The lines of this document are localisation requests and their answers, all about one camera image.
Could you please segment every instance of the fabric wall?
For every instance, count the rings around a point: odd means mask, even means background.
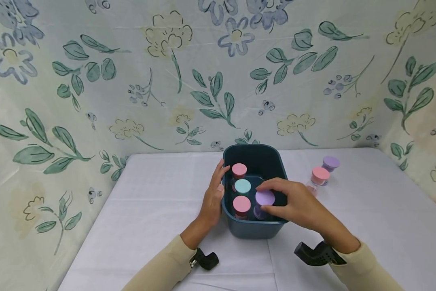
[[[436,201],[436,0],[0,0],[0,290],[57,290],[130,154],[236,143]]]

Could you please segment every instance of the purple-lidded jar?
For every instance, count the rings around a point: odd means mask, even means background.
[[[257,191],[255,193],[254,215],[258,220],[264,220],[268,217],[268,213],[260,209],[263,205],[273,205],[275,203],[275,195],[269,190]]]
[[[340,164],[341,163],[339,162],[339,160],[334,156],[325,156],[323,158],[322,168],[326,169],[328,172],[331,173],[334,171],[334,169],[338,168]],[[326,184],[328,184],[328,180],[326,180],[322,186],[326,186]]]

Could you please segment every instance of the forearm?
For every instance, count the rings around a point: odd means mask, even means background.
[[[351,254],[338,254],[347,262],[330,264],[333,272],[351,291],[403,291],[403,288],[383,269],[367,245]]]
[[[209,229],[201,220],[194,220],[139,270],[123,291],[171,290],[191,271],[190,260]]]

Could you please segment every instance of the white tablecloth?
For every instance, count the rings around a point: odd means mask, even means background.
[[[341,166],[319,200],[407,291],[436,291],[436,205],[372,148],[280,151],[289,180],[305,183],[323,156]],[[59,291],[120,290],[196,217],[222,153],[135,154],[96,219]],[[225,220],[201,244],[220,263],[195,268],[175,290],[346,290],[328,266],[294,255],[321,237],[287,223],[271,240],[234,238]]]

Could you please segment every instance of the plastic bin rim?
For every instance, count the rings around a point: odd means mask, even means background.
[[[281,164],[283,164],[283,161],[281,160],[281,156],[279,155],[279,152],[276,150],[276,148],[274,148],[272,146],[269,146],[267,144],[233,144],[233,145],[227,147],[226,150],[224,150],[224,152],[223,152],[223,159],[224,159],[224,156],[225,156],[226,152],[230,148],[233,148],[233,147],[255,147],[255,146],[257,146],[257,147],[258,146],[260,146],[260,147],[264,146],[264,147],[267,147],[267,148],[271,148],[272,150],[274,150],[276,152],[276,154],[277,154],[277,156],[279,158],[279,162],[281,162]],[[283,173],[284,173],[285,179],[287,179],[288,175],[286,175],[286,170],[285,170],[284,167],[283,167]],[[223,199],[221,199],[221,208],[223,209],[224,213],[227,215],[228,218],[231,218],[232,220],[237,221],[237,222],[242,223],[242,224],[285,224],[285,223],[288,222],[287,220],[285,220],[283,218],[282,218],[281,221],[256,221],[256,220],[240,220],[240,219],[237,219],[237,218],[235,218],[234,216],[232,216],[229,213],[228,209],[226,209],[226,206],[224,204],[224,197],[223,197]]]

